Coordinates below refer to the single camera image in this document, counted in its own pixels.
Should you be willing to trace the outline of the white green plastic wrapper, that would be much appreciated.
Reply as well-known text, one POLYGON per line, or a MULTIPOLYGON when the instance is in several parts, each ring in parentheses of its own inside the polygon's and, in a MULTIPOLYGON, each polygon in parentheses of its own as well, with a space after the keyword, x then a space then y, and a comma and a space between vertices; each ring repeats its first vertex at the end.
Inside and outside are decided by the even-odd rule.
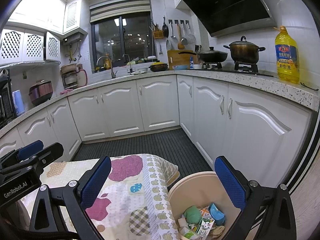
POLYGON ((188 239, 188 240, 199 240, 201 236, 196 232, 193 232, 188 227, 179 228, 179 238, 180 239, 188 239))

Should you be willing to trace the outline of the brown paper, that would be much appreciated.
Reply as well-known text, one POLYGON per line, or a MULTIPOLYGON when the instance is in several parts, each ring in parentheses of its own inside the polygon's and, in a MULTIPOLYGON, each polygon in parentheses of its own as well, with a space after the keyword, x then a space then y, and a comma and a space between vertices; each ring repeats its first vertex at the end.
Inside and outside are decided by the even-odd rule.
POLYGON ((216 238, 219 238, 223 234, 224 230, 225 230, 225 227, 223 225, 221 225, 221 226, 215 225, 212 228, 212 230, 210 230, 209 235, 212 239, 216 239, 216 238))

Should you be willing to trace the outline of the green white milk carton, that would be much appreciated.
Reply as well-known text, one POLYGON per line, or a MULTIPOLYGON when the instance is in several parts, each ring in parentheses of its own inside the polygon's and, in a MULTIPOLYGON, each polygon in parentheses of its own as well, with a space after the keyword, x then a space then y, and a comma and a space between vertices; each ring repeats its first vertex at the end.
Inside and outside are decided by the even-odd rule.
POLYGON ((196 233, 200 236, 200 239, 206 239, 210 230, 214 225, 215 220, 212 218, 201 218, 196 228, 196 233))

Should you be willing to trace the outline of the blue trash packet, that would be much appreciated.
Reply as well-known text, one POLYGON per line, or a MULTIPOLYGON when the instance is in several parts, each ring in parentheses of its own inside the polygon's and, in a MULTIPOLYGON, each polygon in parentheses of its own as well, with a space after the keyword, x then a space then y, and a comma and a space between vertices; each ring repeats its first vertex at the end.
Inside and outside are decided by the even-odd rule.
POLYGON ((212 218, 215 220, 217 226, 222 226, 225 224, 225 214, 221 212, 214 203, 209 205, 209 213, 212 218))

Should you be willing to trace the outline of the white kitchen cabinets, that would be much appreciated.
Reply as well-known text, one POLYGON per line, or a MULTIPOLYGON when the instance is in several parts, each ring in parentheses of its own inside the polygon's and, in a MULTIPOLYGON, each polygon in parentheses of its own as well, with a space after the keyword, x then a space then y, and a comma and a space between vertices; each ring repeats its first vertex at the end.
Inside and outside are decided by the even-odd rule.
POLYGON ((123 76, 78 88, 1 129, 1 154, 41 140, 63 144, 181 127, 212 164, 218 155, 249 179, 274 186, 300 168, 319 96, 265 76, 176 70, 123 76))

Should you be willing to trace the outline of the green trash wad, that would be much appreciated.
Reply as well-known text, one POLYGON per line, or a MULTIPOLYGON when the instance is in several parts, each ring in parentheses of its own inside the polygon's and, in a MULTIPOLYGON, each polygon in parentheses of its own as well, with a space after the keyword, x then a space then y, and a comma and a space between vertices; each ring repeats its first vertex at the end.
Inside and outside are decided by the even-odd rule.
POLYGON ((188 224, 198 224, 202 218, 200 210, 195 206, 190 206, 183 213, 188 224))

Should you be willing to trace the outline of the black microwave oven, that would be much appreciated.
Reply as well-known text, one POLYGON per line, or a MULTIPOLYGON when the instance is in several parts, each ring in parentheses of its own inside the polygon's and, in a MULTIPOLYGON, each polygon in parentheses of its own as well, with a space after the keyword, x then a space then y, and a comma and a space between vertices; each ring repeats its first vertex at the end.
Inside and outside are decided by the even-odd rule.
POLYGON ((1 77, 0 86, 0 127, 3 128, 17 118, 11 90, 10 75, 1 77))

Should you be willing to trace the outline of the patterned table cloth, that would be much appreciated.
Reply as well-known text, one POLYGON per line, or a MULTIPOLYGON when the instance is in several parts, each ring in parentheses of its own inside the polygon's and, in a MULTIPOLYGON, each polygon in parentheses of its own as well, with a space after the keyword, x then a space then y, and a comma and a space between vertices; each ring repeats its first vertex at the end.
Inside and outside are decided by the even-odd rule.
POLYGON ((112 168, 86 210, 104 239, 178 239, 167 187, 178 166, 151 154, 111 159, 112 168))

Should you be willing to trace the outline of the purple rice cooker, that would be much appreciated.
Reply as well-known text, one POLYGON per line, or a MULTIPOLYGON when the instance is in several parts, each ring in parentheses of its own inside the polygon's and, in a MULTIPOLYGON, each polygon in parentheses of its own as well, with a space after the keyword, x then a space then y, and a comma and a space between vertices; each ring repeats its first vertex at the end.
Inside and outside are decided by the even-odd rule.
POLYGON ((50 80, 41 80, 29 88, 29 98, 34 106, 38 106, 53 95, 52 82, 50 80))

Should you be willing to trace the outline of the clay pot on rack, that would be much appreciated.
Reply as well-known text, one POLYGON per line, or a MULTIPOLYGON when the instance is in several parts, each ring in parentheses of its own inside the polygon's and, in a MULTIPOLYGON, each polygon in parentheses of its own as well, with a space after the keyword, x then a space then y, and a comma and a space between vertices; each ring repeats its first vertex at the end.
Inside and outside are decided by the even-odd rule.
POLYGON ((62 83, 64 89, 78 88, 78 72, 82 69, 82 64, 69 63, 65 64, 60 69, 62 83))

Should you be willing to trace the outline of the yellow cooking oil bottle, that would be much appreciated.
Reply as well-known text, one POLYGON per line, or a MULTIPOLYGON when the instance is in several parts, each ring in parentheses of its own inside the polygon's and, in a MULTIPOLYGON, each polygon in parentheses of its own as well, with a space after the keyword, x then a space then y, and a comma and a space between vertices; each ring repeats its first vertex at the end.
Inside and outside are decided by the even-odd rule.
POLYGON ((297 42, 289 35, 285 26, 281 25, 275 38, 277 74, 281 80, 299 83, 299 53, 297 42))

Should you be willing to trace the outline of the yellow lidded casserole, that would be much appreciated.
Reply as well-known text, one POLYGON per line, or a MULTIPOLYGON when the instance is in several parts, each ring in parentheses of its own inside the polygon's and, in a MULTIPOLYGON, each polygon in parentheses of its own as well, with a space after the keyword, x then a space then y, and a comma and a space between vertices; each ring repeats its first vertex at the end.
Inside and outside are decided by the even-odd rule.
POLYGON ((163 62, 154 62, 149 68, 152 72, 162 72, 168 69, 168 64, 163 62))

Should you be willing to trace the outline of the black wok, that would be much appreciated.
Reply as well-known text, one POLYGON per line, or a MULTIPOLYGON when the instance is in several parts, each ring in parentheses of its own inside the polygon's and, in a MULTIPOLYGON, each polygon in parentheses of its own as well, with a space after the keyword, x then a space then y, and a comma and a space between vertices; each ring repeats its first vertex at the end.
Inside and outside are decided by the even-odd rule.
POLYGON ((179 54, 197 55, 199 61, 203 63, 221 63, 227 59, 228 53, 223 51, 214 50, 214 47, 210 47, 209 51, 202 51, 198 53, 180 51, 179 54))

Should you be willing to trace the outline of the wooden cutting board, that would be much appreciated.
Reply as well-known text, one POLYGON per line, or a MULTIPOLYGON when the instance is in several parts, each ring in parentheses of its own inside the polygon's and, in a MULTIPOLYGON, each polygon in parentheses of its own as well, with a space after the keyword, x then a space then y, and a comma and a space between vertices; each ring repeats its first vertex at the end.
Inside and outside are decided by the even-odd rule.
POLYGON ((190 54, 193 53, 192 50, 168 50, 168 64, 169 69, 174 70, 176 66, 187 66, 190 68, 190 58, 192 57, 194 64, 199 64, 199 59, 197 55, 190 54))

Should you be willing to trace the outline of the black range hood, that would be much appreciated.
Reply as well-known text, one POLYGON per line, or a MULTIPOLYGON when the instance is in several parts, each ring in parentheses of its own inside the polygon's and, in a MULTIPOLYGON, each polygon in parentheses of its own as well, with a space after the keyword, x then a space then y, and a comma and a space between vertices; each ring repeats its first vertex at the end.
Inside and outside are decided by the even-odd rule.
POLYGON ((275 27, 264 0, 182 0, 211 37, 275 27))

